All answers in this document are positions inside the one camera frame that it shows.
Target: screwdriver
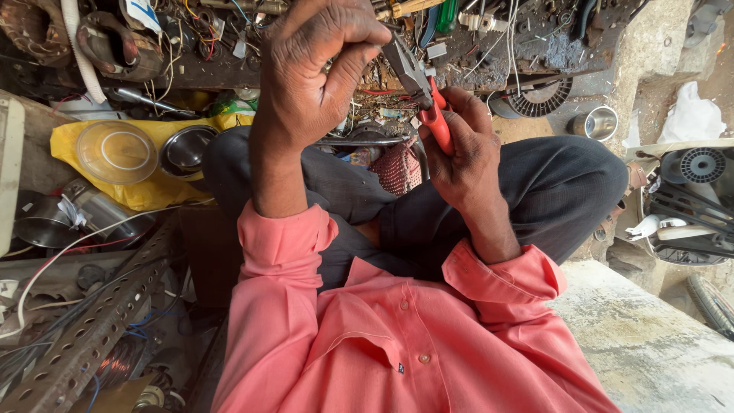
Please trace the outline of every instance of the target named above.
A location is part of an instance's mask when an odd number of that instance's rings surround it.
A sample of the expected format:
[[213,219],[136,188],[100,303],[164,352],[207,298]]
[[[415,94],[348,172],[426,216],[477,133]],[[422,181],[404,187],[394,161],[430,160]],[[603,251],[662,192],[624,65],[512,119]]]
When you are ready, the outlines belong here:
[[448,34],[457,27],[457,15],[459,14],[459,0],[446,0],[441,4],[436,30]]

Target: shirt cuff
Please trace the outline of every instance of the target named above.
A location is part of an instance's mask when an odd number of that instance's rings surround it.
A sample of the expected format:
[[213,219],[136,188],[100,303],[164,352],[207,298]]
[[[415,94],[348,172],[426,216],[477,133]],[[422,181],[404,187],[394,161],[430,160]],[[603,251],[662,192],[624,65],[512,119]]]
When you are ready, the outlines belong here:
[[561,269],[535,245],[523,246],[523,255],[485,265],[468,239],[461,240],[442,266],[447,283],[473,301],[529,304],[549,301],[566,290]]
[[339,233],[336,222],[319,205],[290,217],[265,218],[255,211],[252,200],[245,204],[237,227],[245,256],[243,270],[307,259],[326,249]]

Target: dark trousers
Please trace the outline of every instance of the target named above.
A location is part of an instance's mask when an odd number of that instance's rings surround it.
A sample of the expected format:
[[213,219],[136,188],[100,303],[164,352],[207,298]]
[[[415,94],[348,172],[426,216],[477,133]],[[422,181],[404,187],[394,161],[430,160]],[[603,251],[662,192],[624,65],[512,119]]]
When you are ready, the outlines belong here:
[[[203,159],[206,184],[233,221],[252,195],[249,133],[249,126],[222,132]],[[316,148],[303,151],[301,164],[309,205],[318,204],[339,226],[321,252],[320,290],[343,286],[356,256],[395,276],[443,281],[444,259],[469,231],[430,181],[396,198],[374,173]],[[604,145],[563,135],[502,146],[499,181],[517,240],[560,264],[621,199],[628,172]],[[352,227],[378,215],[380,249]]]

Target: paper label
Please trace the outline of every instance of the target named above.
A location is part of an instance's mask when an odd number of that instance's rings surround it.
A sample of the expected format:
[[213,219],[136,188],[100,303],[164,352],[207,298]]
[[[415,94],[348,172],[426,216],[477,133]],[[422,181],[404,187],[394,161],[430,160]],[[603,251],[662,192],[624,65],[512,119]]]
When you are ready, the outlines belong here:
[[150,6],[149,0],[125,0],[128,14],[135,20],[140,21],[143,26],[160,33],[161,24],[158,22],[156,13]]

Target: red wire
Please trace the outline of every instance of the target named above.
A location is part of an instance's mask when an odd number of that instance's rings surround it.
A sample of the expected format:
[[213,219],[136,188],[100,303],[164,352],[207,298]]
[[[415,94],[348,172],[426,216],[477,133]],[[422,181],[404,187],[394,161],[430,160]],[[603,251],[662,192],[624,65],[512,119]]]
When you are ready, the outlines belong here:
[[[108,246],[108,245],[112,245],[112,244],[117,244],[117,243],[121,243],[121,242],[123,242],[123,241],[131,240],[132,238],[135,238],[135,237],[142,237],[143,235],[147,234],[147,233],[148,233],[148,231],[150,231],[150,229],[151,229],[151,228],[153,228],[153,227],[154,227],[155,225],[156,225],[156,222],[154,221],[154,222],[153,222],[153,224],[151,224],[151,225],[150,225],[150,226],[148,227],[148,229],[146,229],[145,231],[143,231],[143,233],[141,233],[141,234],[135,234],[135,235],[131,235],[130,237],[127,237],[127,238],[123,238],[123,239],[121,239],[121,240],[117,240],[117,241],[112,241],[111,243],[104,243],[104,244],[94,244],[94,245],[83,245],[83,246],[81,246],[81,247],[74,247],[74,248],[69,248],[68,250],[64,251],[64,254],[66,254],[67,252],[71,252],[71,251],[78,251],[78,250],[82,250],[82,249],[85,249],[85,248],[94,248],[94,247],[105,247],[105,246]],[[51,261],[52,259],[54,259],[54,257],[55,257],[55,256],[56,256],[56,255],[54,255],[53,257],[49,258],[49,259],[48,259],[48,261],[44,262],[44,263],[43,263],[43,265],[41,265],[41,266],[40,266],[40,267],[38,268],[38,270],[36,270],[36,272],[35,272],[35,273],[33,274],[33,277],[35,277],[35,276],[36,276],[36,274],[38,274],[38,271],[41,271],[41,268],[45,267],[45,266],[46,266],[46,265],[47,265],[47,264],[48,264],[48,263],[49,263],[49,262],[50,262],[50,261]]]
[[[211,31],[211,26],[209,27],[209,33],[211,33],[211,39],[214,39],[214,32]],[[205,61],[209,61],[211,59],[211,55],[214,53],[214,42],[211,42],[211,49],[209,49],[209,55],[204,59]]]
[[80,95],[79,93],[72,93],[72,94],[70,94],[69,96],[67,96],[67,97],[65,97],[65,98],[63,98],[63,99],[61,99],[61,100],[59,101],[59,103],[57,103],[57,104],[56,104],[56,106],[55,106],[54,110],[52,110],[52,111],[51,111],[51,114],[53,115],[54,113],[56,113],[57,109],[59,109],[59,106],[61,106],[61,104],[62,104],[62,103],[66,102],[66,101],[67,101],[68,99],[71,99],[71,98],[73,98],[74,96],[80,96],[80,97],[82,97],[82,98],[85,98],[85,99],[86,99],[86,100],[87,100],[88,102],[92,103],[92,101],[91,101],[91,100],[90,100],[90,99],[89,99],[88,97],[86,97],[86,96],[84,96],[84,95]]
[[395,90],[381,90],[379,92],[373,92],[372,90],[363,90],[364,93],[369,93],[370,95],[387,95],[388,93],[392,93]]

